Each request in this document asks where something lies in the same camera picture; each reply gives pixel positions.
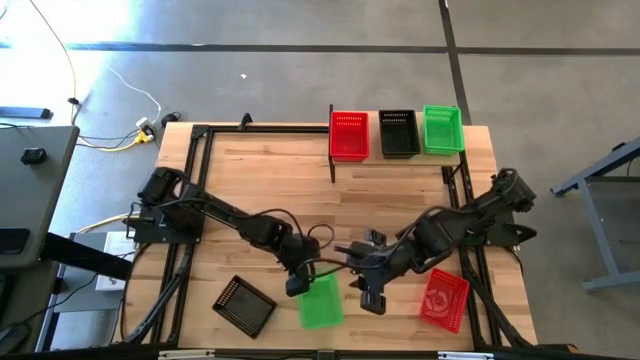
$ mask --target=plastic basket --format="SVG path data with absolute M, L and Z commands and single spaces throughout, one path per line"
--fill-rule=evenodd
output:
M 380 110 L 378 118 L 385 159 L 409 159 L 420 153 L 415 111 Z
M 464 150 L 462 118 L 455 106 L 424 106 L 424 150 L 434 155 L 455 155 Z
M 298 313 L 300 325 L 305 330 L 342 324 L 344 314 L 336 276 L 331 274 L 318 278 L 309 291 L 298 295 Z
M 275 308 L 275 301 L 237 275 L 213 304 L 213 311 L 252 339 L 258 337 Z
M 329 124 L 329 153 L 335 161 L 364 161 L 369 157 L 369 115 L 336 111 Z
M 457 334 L 468 295 L 467 280 L 433 269 L 422 298 L 419 317 Z

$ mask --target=white cable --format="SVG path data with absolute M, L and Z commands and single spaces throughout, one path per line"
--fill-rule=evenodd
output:
M 55 30 L 53 30 L 53 27 L 51 26 L 51 24 L 49 24 L 49 21 L 47 21 L 47 18 L 44 17 L 40 9 L 33 2 L 33 0 L 29 0 L 29 2 L 31 3 L 33 8 L 36 10 L 36 12 L 38 12 L 38 15 L 40 15 L 40 18 L 42 18 L 42 21 L 44 21 L 44 23 L 47 25 L 47 27 L 51 31 L 51 34 L 53 34 L 53 36 L 56 38 L 56 40 L 58 41 L 58 44 L 60 44 L 60 47 L 62 48 L 62 51 L 64 51 L 64 55 L 67 57 L 67 62 L 69 62 L 69 68 L 71 68 L 71 79 L 73 84 L 73 87 L 71 90 L 73 95 L 72 98 L 75 99 L 76 98 L 76 69 L 73 67 L 73 62 L 71 61 L 69 52 L 67 51 L 67 48 L 64 47 L 62 40 L 60 40 L 60 38 L 58 37 L 58 34 L 55 32 Z M 73 123 L 75 122 L 75 116 L 73 115 L 73 110 L 75 109 L 75 107 L 76 106 L 74 104 L 71 104 L 71 125 L 73 125 Z
M 113 68 L 111 68 L 110 66 L 107 66 L 107 69 L 111 70 L 112 73 L 114 73 L 118 78 L 120 78 L 120 81 L 122 81 L 122 83 L 124 84 L 124 86 L 128 87 L 131 90 L 135 90 L 139 93 L 145 94 L 147 95 L 147 97 L 149 99 L 151 99 L 151 101 L 153 101 L 157 106 L 158 106 L 158 113 L 156 114 L 156 118 L 151 122 L 152 124 L 154 124 L 159 118 L 160 118 L 160 112 L 162 111 L 162 106 L 160 106 L 160 103 L 156 101 L 156 99 L 153 98 L 153 96 L 151 96 L 151 94 L 149 94 L 148 92 L 144 91 L 144 90 L 140 90 L 135 86 L 129 85 L 129 83 L 127 83 L 124 78 L 122 77 L 122 75 L 120 75 L 117 71 L 113 70 Z

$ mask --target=concrete floor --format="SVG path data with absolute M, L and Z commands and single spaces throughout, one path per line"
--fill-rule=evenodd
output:
M 41 3 L 68 42 L 445 44 L 436 0 Z M 64 57 L 28 5 L 11 6 L 0 20 L 0 39 L 21 47 L 0 51 L 0 61 L 11 64 L 0 68 L 0 81 L 16 84 L 3 86 L 0 98 L 37 101 L 56 111 L 53 123 L 68 122 Z M 449 0 L 449 6 L 459 46 L 640 46 L 640 2 L 633 0 Z M 32 31 L 20 31 L 25 26 Z M 85 135 L 122 135 L 140 117 L 155 116 L 154 104 L 125 88 L 107 65 L 152 93 L 163 113 L 181 111 L 188 121 L 234 121 L 247 111 L 256 121 L 326 121 L 329 103 L 339 109 L 419 109 L 456 101 L 446 55 L 73 52 L 72 57 L 78 97 L 86 98 L 77 120 Z M 520 170 L 538 194 L 534 210 L 518 220 L 539 232 L 521 256 L 540 342 L 568 342 L 587 353 L 631 358 L 640 353 L 640 286 L 582 290 L 583 280 L 605 273 L 582 199 L 578 193 L 555 199 L 548 192 L 638 136 L 638 60 L 461 56 L 473 123 L 490 126 L 498 164 Z M 118 154 L 76 149 L 52 230 L 66 234 L 126 212 L 156 155 L 153 145 Z M 640 175 L 640 164 L 631 172 Z M 64 315 L 54 347 L 104 343 L 112 319 L 112 314 Z

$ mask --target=black plastic basket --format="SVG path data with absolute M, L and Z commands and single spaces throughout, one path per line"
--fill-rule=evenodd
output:
M 275 308 L 275 301 L 238 275 L 231 279 L 213 304 L 213 311 L 252 339 L 258 337 Z
M 420 154 L 420 139 L 413 110 L 380 110 L 380 139 L 385 159 L 409 159 Z

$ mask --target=green plastic basket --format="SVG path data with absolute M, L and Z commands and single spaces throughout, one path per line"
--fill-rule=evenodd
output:
M 344 322 L 342 298 L 334 274 L 316 279 L 308 292 L 298 295 L 300 325 L 305 330 L 337 326 Z
M 464 150 L 462 117 L 455 106 L 425 105 L 424 151 L 433 155 L 455 155 Z

